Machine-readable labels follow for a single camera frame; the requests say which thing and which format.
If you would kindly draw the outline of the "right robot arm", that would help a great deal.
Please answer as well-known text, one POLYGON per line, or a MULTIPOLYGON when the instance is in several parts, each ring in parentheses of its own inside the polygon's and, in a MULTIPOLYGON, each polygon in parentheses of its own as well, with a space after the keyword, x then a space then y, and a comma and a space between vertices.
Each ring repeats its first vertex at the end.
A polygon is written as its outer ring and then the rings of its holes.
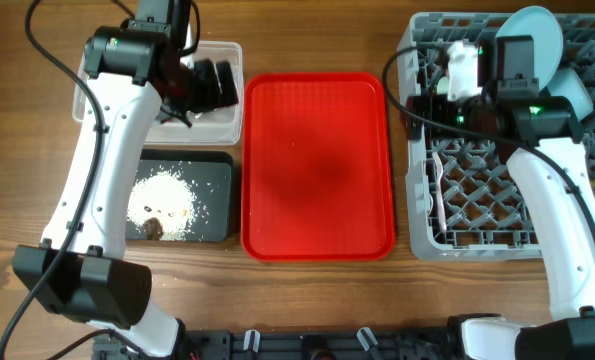
POLYGON ((454 321, 467 359, 595 359, 595 199, 583 130, 569 98, 543 96, 563 53, 559 31, 457 41, 444 50, 448 93, 419 97, 411 118, 493 142, 519 189, 541 247, 549 323, 499 316, 454 321))

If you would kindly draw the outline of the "white rice pile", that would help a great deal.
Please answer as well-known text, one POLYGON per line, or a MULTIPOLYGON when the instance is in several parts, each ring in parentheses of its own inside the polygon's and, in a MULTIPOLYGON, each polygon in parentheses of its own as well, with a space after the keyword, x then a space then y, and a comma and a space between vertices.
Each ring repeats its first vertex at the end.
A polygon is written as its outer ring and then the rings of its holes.
POLYGON ((162 170, 150 174, 134 184, 126 220, 139 235, 145 235, 143 223, 157 218, 163 226, 160 241, 186 241, 199 234, 199 226, 207 225, 207 204, 200 199, 199 183, 184 180, 180 172, 162 170))

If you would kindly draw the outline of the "white plastic fork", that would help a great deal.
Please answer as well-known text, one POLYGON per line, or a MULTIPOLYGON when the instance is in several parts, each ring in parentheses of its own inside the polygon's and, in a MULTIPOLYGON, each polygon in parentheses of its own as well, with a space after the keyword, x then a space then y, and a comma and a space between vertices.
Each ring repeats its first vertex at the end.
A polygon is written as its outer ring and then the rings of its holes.
POLYGON ((447 231, 447 219, 445 204, 442 191, 442 179, 444 175, 444 168, 440 156, 437 152, 432 153, 433 165, 435 170, 435 205, 438 217, 439 229, 442 233, 447 231))

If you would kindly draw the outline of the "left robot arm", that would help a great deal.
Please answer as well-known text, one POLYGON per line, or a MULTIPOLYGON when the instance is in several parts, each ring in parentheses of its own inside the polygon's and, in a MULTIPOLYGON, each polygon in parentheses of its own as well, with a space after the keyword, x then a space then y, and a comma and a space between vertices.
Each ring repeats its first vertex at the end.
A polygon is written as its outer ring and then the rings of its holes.
POLYGON ((155 119, 185 121, 238 101, 226 63, 184 65, 200 32, 193 1, 142 1, 121 25, 96 30, 72 74, 86 113, 60 202, 40 243, 13 257, 28 302, 89 324, 142 359, 193 355, 183 322, 154 304, 149 268, 124 254, 129 197, 155 119))

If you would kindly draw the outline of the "light blue bowl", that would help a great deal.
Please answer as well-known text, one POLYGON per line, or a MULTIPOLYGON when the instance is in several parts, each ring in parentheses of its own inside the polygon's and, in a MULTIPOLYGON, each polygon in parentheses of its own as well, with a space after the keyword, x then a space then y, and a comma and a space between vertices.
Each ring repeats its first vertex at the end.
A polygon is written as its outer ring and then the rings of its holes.
POLYGON ((573 69, 557 70, 546 88, 551 96, 567 98, 579 121, 592 113, 592 99, 582 80, 573 69))

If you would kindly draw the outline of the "brown food chunk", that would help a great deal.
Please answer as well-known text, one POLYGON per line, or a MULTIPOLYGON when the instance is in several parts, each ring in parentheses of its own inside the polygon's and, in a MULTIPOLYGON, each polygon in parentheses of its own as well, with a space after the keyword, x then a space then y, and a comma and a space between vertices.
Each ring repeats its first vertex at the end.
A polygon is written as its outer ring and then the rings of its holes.
POLYGON ((152 241, 160 241, 163 237, 164 231, 161 222, 153 217, 143 223, 146 233, 146 239, 152 241))

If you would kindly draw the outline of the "light blue plate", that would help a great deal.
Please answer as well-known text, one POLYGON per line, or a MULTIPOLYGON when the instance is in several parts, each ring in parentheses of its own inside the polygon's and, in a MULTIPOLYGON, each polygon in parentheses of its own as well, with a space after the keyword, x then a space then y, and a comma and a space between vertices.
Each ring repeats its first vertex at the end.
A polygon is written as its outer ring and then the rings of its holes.
POLYGON ((496 38, 508 36, 532 37, 535 76, 539 79, 539 90, 543 90, 557 71, 563 53, 563 34, 557 19, 541 6, 523 8, 496 33, 496 38))

